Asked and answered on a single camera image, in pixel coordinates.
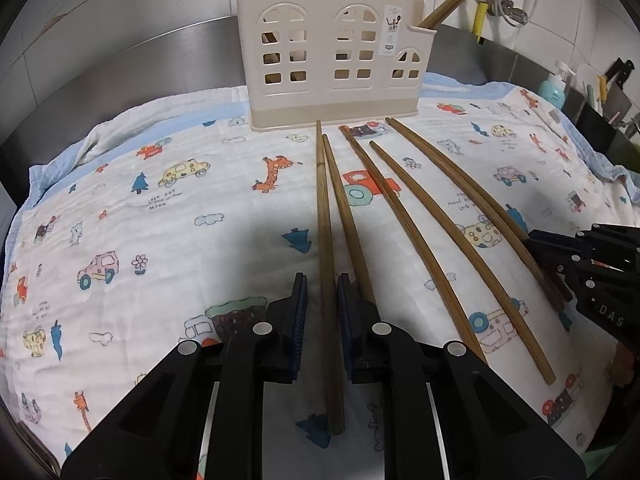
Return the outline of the cartoon print white cloth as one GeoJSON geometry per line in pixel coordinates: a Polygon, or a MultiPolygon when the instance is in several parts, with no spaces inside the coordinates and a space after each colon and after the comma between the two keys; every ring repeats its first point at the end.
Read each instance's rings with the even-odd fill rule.
{"type": "MultiPolygon", "coordinates": [[[[346,126],[430,245],[493,370],[580,460],[612,396],[616,342],[574,306],[556,312],[498,229],[384,116],[346,126]],[[431,195],[482,257],[551,364],[544,382],[502,307],[452,239],[373,151],[431,195]]],[[[424,344],[458,331],[411,240],[341,134],[332,146],[385,321],[424,344]]],[[[381,479],[383,404],[346,385],[326,429],[316,124],[257,132],[242,87],[170,96],[92,129],[30,173],[6,240],[1,402],[62,466],[177,344],[224,344],[308,280],[302,370],[265,388],[268,479],[381,479]]]]}

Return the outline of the teal soap bottle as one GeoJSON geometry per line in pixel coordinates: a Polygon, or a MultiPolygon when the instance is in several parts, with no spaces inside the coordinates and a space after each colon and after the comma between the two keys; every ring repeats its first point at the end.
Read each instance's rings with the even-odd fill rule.
{"type": "Polygon", "coordinates": [[[537,91],[538,96],[560,110],[566,100],[565,89],[567,78],[570,75],[573,75],[570,66],[560,60],[556,60],[555,71],[550,73],[540,84],[537,91]]]}

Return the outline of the wooden chopstick three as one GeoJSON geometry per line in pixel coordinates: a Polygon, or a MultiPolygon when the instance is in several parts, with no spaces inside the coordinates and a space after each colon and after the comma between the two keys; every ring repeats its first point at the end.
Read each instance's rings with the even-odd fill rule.
{"type": "Polygon", "coordinates": [[[316,192],[320,276],[322,370],[328,430],[332,436],[345,431],[344,386],[341,372],[341,339],[335,305],[334,255],[326,155],[322,125],[316,121],[316,192]]]}

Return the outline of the wooden chopstick four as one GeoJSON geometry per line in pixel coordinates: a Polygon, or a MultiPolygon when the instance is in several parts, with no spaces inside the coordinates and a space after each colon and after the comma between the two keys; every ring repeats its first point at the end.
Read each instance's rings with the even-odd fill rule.
{"type": "Polygon", "coordinates": [[[340,214],[345,240],[349,252],[352,268],[354,269],[357,285],[360,295],[364,300],[375,303],[374,291],[370,279],[369,269],[367,267],[366,258],[360,243],[356,223],[352,216],[352,210],[347,199],[344,186],[342,185],[341,175],[338,172],[337,163],[333,154],[329,137],[322,133],[321,141],[326,161],[329,164],[329,174],[334,189],[334,195],[337,203],[338,213],[340,214]]]}

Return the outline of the black utensil cup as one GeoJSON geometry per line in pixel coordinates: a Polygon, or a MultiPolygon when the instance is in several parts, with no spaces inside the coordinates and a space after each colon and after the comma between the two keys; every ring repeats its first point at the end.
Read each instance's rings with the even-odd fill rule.
{"type": "Polygon", "coordinates": [[[589,104],[582,107],[575,126],[596,152],[608,154],[609,151],[622,150],[628,144],[626,136],[610,125],[589,104]]]}

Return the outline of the beige plastic utensil holder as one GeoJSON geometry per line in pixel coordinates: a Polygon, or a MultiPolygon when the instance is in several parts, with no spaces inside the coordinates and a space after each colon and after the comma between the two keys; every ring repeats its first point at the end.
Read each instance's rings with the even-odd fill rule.
{"type": "Polygon", "coordinates": [[[418,111],[423,0],[236,0],[257,131],[418,111]]]}

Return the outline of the wooden chopstick five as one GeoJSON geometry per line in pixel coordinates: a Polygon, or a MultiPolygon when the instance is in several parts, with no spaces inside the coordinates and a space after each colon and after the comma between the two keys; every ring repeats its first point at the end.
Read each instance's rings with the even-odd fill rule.
{"type": "Polygon", "coordinates": [[[411,240],[413,248],[416,250],[416,253],[425,266],[425,269],[434,281],[440,299],[446,307],[451,321],[454,322],[454,327],[458,331],[458,334],[461,336],[462,341],[484,363],[487,363],[484,352],[482,348],[480,348],[480,343],[472,332],[471,325],[463,311],[462,305],[460,304],[456,293],[446,279],[446,275],[442,270],[442,267],[439,265],[437,259],[431,251],[430,246],[427,245],[427,242],[424,240],[424,237],[422,236],[418,227],[411,219],[407,209],[401,203],[396,192],[388,185],[382,175],[382,172],[378,170],[377,166],[375,166],[371,157],[349,133],[348,128],[346,126],[340,126],[340,131],[348,142],[349,146],[363,163],[364,168],[367,169],[367,172],[370,174],[375,184],[382,192],[386,202],[388,203],[388,206],[390,206],[390,209],[393,211],[396,219],[399,221],[400,225],[409,237],[409,240],[411,240]]]}

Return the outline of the black kitchen knife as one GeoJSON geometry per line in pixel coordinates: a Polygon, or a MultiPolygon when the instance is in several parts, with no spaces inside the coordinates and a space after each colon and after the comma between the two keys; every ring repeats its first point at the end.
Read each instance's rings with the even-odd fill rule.
{"type": "Polygon", "coordinates": [[[616,58],[616,61],[604,74],[605,81],[608,84],[612,82],[620,88],[620,90],[623,90],[624,85],[635,69],[636,66],[634,66],[634,62],[631,60],[623,61],[621,58],[616,58]]]}

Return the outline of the wooden chopstick six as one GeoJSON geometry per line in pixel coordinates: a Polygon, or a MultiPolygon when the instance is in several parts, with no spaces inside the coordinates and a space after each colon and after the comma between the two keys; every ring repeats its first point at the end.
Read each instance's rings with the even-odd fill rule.
{"type": "MultiPolygon", "coordinates": [[[[382,148],[380,148],[378,144],[372,143],[371,146],[373,148],[373,151],[375,151],[375,153],[384,160],[386,165],[390,166],[390,169],[393,170],[393,172],[397,174],[398,177],[400,177],[400,180],[405,183],[406,188],[408,188],[412,192],[412,194],[416,196],[418,200],[420,200],[420,203],[438,222],[440,227],[452,239],[454,244],[457,245],[457,248],[460,249],[460,252],[462,252],[466,260],[471,263],[471,266],[483,280],[487,288],[491,291],[492,296],[495,297],[495,300],[497,300],[498,304],[500,304],[500,307],[502,307],[502,312],[506,314],[511,323],[512,333],[520,337],[521,342],[524,344],[529,355],[532,357],[536,367],[539,370],[539,373],[541,374],[542,378],[544,378],[544,382],[548,385],[553,384],[556,381],[556,376],[554,374],[554,371],[552,370],[550,362],[544,355],[541,346],[538,344],[538,341],[536,341],[536,338],[534,337],[532,331],[526,325],[525,321],[520,315],[520,312],[515,309],[514,303],[511,301],[511,298],[498,281],[498,278],[496,278],[495,274],[493,274],[489,269],[489,266],[485,263],[482,257],[478,255],[477,251],[472,247],[472,245],[464,239],[461,231],[456,227],[454,222],[449,219],[449,217],[445,214],[445,211],[443,211],[442,208],[440,208],[437,203],[431,198],[431,195],[428,195],[428,193],[424,191],[424,189],[421,188],[420,185],[418,185],[416,181],[409,176],[409,174],[407,174],[407,171],[403,170],[397,162],[394,162],[390,155],[384,152],[384,150],[382,150],[382,148]]],[[[480,343],[480,348],[482,348],[486,358],[487,348],[484,346],[483,341],[480,339],[480,329],[475,325],[474,318],[471,318],[469,315],[466,315],[466,317],[468,318],[468,321],[472,328],[472,332],[480,343]]]]}

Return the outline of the wooden chopstick seven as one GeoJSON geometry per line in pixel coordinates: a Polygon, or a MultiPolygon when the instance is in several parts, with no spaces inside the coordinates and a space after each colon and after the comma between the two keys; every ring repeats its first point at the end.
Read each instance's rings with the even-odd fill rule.
{"type": "Polygon", "coordinates": [[[438,169],[457,185],[466,196],[484,212],[488,220],[498,229],[502,236],[509,243],[514,252],[520,257],[521,262],[533,275],[538,285],[546,294],[548,300],[556,312],[562,312],[567,304],[567,299],[561,294],[555,281],[549,278],[547,273],[536,263],[534,257],[525,247],[524,242],[528,240],[528,235],[516,222],[506,213],[506,211],[472,179],[457,164],[442,154],[437,148],[419,136],[412,129],[393,117],[386,117],[385,121],[406,140],[421,151],[438,169]]]}

